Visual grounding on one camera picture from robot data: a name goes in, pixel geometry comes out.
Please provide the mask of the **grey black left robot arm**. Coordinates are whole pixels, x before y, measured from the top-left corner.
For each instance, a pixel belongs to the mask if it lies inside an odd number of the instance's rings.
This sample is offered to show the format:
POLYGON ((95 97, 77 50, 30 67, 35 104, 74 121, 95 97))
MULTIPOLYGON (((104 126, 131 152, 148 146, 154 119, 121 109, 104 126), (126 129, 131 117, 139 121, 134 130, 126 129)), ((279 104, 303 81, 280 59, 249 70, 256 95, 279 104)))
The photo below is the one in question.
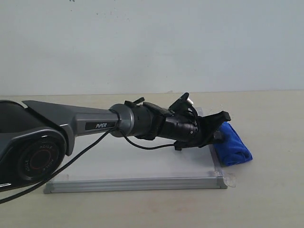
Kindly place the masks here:
POLYGON ((200 116, 187 101, 162 108, 143 99, 114 104, 109 109, 27 100, 0 103, 0 190, 27 187, 49 177, 75 138, 107 132, 152 141, 174 140, 176 150, 222 141, 219 128, 228 112, 200 116))

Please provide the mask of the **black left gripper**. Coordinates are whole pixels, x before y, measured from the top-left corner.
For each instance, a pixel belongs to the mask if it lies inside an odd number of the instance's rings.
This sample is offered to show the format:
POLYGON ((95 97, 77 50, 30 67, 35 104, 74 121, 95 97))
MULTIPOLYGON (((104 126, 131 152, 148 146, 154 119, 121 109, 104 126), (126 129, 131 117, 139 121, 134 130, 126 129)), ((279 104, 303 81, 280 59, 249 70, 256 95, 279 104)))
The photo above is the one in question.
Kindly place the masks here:
POLYGON ((174 112, 172 116, 167 116, 157 132, 157 137, 174 140, 176 151, 202 148, 223 143, 225 136, 217 129, 229 121, 231 117, 226 111, 199 116, 195 108, 188 108, 185 112, 174 112))

